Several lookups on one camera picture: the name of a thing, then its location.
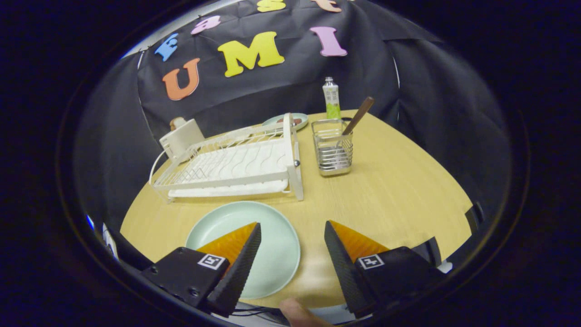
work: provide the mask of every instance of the wooden spoon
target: wooden spoon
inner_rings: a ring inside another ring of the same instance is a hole
[[[375,99],[373,99],[372,97],[367,97],[363,101],[363,103],[355,113],[355,116],[353,116],[353,119],[351,120],[351,122],[349,122],[349,125],[347,125],[347,128],[345,128],[345,130],[343,131],[343,135],[348,135],[349,133],[351,133],[351,131],[355,128],[355,125],[357,125],[359,120],[363,118],[363,115],[365,115],[369,111],[374,102]]]

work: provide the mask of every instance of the metal utensil holder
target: metal utensil holder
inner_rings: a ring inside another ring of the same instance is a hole
[[[353,132],[342,135],[347,123],[341,119],[324,119],[311,123],[319,173],[323,176],[351,171]]]

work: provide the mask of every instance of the letter m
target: letter m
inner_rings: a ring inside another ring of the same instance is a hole
[[[254,69],[256,58],[260,55],[258,65],[267,67],[277,65],[285,61],[285,58],[278,54],[277,46],[274,44],[276,32],[263,32],[256,34],[250,48],[246,48],[238,41],[230,41],[218,47],[218,51],[224,53],[227,70],[224,73],[226,77],[238,75],[244,71],[238,62],[248,69]]]

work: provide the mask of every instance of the screw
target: screw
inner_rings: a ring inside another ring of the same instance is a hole
[[[200,292],[193,287],[189,287],[188,292],[193,297],[197,297],[198,295],[200,295]]]

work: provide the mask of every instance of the white dish rack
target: white dish rack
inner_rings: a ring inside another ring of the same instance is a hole
[[[162,152],[151,168],[149,184],[167,202],[176,197],[291,191],[302,201],[299,141],[292,122],[292,114],[286,113],[281,123],[246,127],[192,144],[152,180]]]

